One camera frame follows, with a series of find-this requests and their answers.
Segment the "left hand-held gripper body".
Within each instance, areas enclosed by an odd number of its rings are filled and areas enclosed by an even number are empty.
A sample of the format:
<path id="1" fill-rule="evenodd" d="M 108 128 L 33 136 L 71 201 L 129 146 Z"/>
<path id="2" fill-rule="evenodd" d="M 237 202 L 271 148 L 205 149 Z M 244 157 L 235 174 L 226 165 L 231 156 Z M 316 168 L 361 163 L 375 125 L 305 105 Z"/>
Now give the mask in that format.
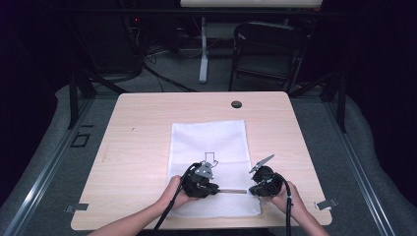
<path id="1" fill-rule="evenodd" d="M 189 166 L 181 178 L 182 190 L 192 198 L 204 199 L 212 192 L 210 184 L 213 179 L 212 165 L 207 162 L 196 162 Z"/>

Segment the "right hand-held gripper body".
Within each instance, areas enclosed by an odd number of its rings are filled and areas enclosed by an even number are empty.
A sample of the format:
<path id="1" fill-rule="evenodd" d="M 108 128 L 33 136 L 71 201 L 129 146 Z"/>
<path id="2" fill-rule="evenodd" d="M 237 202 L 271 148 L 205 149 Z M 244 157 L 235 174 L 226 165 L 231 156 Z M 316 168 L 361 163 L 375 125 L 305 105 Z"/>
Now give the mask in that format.
<path id="1" fill-rule="evenodd" d="M 266 166 L 266 163 L 272 158 L 274 158 L 273 154 L 258 161 L 250 170 L 250 173 L 253 173 L 252 180 L 255 182 L 254 186 L 260 186 L 258 192 L 263 197 L 278 195 L 281 187 L 287 184 L 287 181 L 280 174 Z"/>

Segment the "white cloth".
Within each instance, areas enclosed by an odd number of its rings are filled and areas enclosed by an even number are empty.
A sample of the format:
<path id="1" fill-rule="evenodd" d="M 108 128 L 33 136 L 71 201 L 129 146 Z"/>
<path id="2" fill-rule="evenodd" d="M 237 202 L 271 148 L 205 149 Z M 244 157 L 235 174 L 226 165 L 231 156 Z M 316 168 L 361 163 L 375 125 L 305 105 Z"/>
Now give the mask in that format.
<path id="1" fill-rule="evenodd" d="M 174 123 L 167 176 L 182 175 L 195 162 L 211 164 L 220 192 L 170 212 L 172 217 L 243 217 L 261 213 L 260 201 L 249 193 L 254 185 L 245 122 Z"/>

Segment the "person's left hand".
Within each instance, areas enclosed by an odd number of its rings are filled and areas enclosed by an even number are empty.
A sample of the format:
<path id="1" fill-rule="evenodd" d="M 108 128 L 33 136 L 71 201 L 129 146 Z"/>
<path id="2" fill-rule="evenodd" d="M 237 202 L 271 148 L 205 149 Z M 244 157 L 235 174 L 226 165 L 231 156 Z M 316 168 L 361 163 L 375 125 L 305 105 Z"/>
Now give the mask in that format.
<path id="1" fill-rule="evenodd" d="M 196 198 L 189 197 L 180 187 L 181 177 L 179 175 L 172 177 L 160 197 L 160 200 L 166 207 L 170 202 L 173 202 L 172 208 L 177 209 L 196 200 Z"/>

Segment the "person's right hand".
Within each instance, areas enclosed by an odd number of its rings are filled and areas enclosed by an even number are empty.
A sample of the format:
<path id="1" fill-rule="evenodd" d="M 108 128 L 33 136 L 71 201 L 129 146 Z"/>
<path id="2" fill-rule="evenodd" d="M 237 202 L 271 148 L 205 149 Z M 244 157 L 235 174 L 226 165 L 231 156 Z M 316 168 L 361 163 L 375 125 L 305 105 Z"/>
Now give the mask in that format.
<path id="1" fill-rule="evenodd" d="M 287 213 L 288 200 L 291 200 L 291 206 L 289 208 L 291 217 L 296 221 L 305 219 L 309 212 L 307 211 L 297 188 L 292 182 L 288 181 L 287 184 L 283 185 L 278 195 L 263 197 L 263 201 L 273 203 L 283 213 Z"/>

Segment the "grey tape piece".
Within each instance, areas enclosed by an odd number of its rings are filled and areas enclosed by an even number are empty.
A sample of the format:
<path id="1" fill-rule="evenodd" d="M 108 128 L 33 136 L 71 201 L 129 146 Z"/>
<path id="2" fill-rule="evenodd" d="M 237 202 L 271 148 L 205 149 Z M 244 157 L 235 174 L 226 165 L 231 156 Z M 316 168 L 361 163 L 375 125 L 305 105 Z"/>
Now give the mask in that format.
<path id="1" fill-rule="evenodd" d="M 328 199 L 322 202 L 315 203 L 315 208 L 317 208 L 318 210 L 332 210 L 337 205 L 338 202 L 336 199 Z"/>
<path id="2" fill-rule="evenodd" d="M 89 207 L 88 204 L 73 204 L 73 205 L 67 205 L 65 208 L 65 212 L 67 213 L 75 213 L 76 211 L 85 211 Z"/>

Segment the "black folding chair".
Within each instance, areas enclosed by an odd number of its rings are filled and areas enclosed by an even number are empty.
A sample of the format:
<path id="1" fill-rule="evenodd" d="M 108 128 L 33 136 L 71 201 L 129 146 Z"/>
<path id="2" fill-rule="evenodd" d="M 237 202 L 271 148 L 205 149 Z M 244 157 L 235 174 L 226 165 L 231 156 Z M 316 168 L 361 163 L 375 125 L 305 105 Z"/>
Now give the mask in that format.
<path id="1" fill-rule="evenodd" d="M 246 22 L 233 32 L 228 90 L 241 75 L 276 82 L 284 91 L 294 85 L 308 36 L 293 26 Z"/>

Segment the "white desk leg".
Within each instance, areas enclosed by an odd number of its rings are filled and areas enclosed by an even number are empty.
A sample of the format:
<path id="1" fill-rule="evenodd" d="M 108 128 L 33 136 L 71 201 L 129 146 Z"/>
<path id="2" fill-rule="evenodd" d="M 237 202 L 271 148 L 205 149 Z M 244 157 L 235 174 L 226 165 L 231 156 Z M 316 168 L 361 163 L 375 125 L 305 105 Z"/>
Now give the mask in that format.
<path id="1" fill-rule="evenodd" d="M 200 76 L 199 82 L 201 84 L 205 84 L 208 81 L 208 44 L 207 44 L 207 24 L 206 19 L 202 18 L 201 22 L 201 40 L 202 40 L 202 59 L 201 59 L 201 67 L 200 67 Z"/>

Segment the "black tape rectangle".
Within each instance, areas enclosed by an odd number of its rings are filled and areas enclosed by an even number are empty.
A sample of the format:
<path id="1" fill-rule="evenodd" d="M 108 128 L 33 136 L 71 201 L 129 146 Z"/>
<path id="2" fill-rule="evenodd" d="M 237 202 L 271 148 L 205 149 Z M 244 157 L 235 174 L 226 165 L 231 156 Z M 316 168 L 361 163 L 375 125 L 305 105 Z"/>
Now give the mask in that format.
<path id="1" fill-rule="evenodd" d="M 76 136 L 72 139 L 70 147 L 71 148 L 84 148 L 89 142 L 90 134 L 82 134 L 78 132 Z"/>

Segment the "dark computer tower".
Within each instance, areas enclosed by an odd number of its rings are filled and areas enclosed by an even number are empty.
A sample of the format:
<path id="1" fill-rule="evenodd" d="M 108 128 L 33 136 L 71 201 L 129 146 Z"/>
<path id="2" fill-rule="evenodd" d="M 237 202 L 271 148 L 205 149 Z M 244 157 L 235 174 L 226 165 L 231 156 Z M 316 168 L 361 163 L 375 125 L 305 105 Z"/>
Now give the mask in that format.
<path id="1" fill-rule="evenodd" d="M 77 17 L 84 43 L 100 74 L 137 74 L 141 60 L 134 54 L 122 18 L 85 15 Z"/>

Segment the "aluminium floor rail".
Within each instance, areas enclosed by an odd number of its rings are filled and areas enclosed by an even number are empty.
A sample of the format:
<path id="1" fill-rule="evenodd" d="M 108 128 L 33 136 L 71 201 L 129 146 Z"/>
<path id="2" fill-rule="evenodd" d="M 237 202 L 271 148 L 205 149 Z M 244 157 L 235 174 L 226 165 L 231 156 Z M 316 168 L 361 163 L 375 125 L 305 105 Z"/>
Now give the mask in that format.
<path id="1" fill-rule="evenodd" d="M 79 115 L 69 129 L 70 103 L 58 101 L 54 117 L 28 167 L 6 203 L 0 207 L 0 236 L 22 235 L 93 103 L 93 99 L 81 102 Z"/>
<path id="2" fill-rule="evenodd" d="M 369 181 L 368 175 L 366 174 L 358 155 L 351 144 L 348 135 L 346 132 L 343 132 L 339 127 L 336 120 L 336 109 L 331 103 L 324 103 L 324 108 L 330 119 L 330 123 L 335 129 L 338 138 L 341 140 L 342 145 L 347 152 L 347 162 L 350 166 L 350 169 L 353 173 L 353 176 L 357 182 L 357 185 L 360 189 L 361 195 L 367 205 L 367 208 L 373 217 L 375 224 L 380 232 L 381 236 L 396 236 L 387 215 L 381 205 L 381 202 Z"/>

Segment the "black metal frame stand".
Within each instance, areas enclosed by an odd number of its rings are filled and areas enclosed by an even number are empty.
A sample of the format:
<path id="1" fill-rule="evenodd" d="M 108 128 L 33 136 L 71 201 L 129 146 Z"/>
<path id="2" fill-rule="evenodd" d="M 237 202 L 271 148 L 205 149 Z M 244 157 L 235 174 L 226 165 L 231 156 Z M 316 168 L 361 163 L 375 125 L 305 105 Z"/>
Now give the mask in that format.
<path id="1" fill-rule="evenodd" d="M 324 88 L 320 94 L 320 100 L 322 102 L 331 102 L 337 97 L 336 115 L 335 121 L 339 129 L 345 133 L 345 107 L 346 107 L 346 87 L 347 78 L 344 72 L 334 71 L 327 75 L 313 81 L 306 83 L 304 86 L 292 91 L 290 97 L 298 97 L 307 91 L 324 84 Z"/>
<path id="2" fill-rule="evenodd" d="M 72 129 L 79 119 L 79 96 L 78 91 L 87 99 L 96 97 L 96 90 L 92 83 L 99 83 L 106 88 L 118 93 L 125 93 L 126 90 L 107 81 L 102 76 L 87 69 L 75 69 L 69 79 L 70 95 L 70 123 L 68 128 Z"/>

